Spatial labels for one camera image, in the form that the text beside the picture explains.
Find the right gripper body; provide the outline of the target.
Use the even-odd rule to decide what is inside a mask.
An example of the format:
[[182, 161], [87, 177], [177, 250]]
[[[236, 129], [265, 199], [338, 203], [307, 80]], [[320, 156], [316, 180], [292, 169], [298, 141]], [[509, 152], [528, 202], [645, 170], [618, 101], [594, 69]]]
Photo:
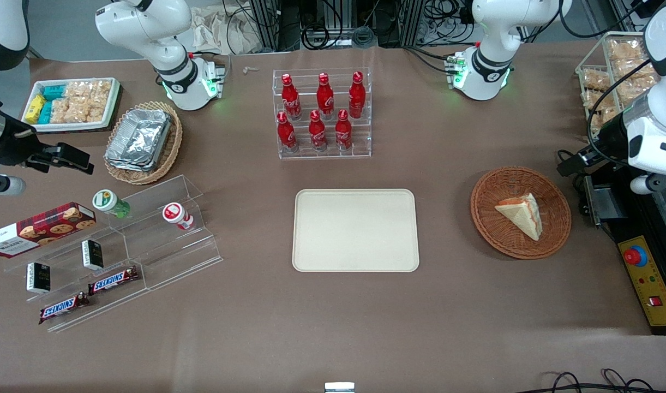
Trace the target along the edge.
[[29, 161], [39, 147], [36, 129], [4, 114], [1, 106], [0, 102], [0, 165], [39, 170], [39, 164]]

